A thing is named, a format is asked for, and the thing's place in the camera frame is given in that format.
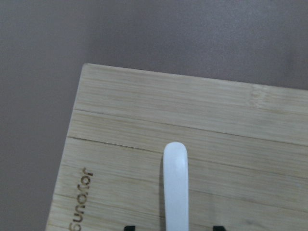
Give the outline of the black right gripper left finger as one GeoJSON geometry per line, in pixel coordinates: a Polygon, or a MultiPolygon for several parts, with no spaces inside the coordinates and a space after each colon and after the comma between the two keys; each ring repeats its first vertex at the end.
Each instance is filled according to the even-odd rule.
{"type": "Polygon", "coordinates": [[[135,231],[136,226],[125,226],[123,231],[135,231]]]}

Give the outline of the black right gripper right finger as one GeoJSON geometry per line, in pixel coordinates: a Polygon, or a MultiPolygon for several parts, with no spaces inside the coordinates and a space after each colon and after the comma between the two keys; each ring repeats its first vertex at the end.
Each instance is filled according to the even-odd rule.
{"type": "Polygon", "coordinates": [[[213,226],[213,231],[226,231],[224,226],[213,226]]]}

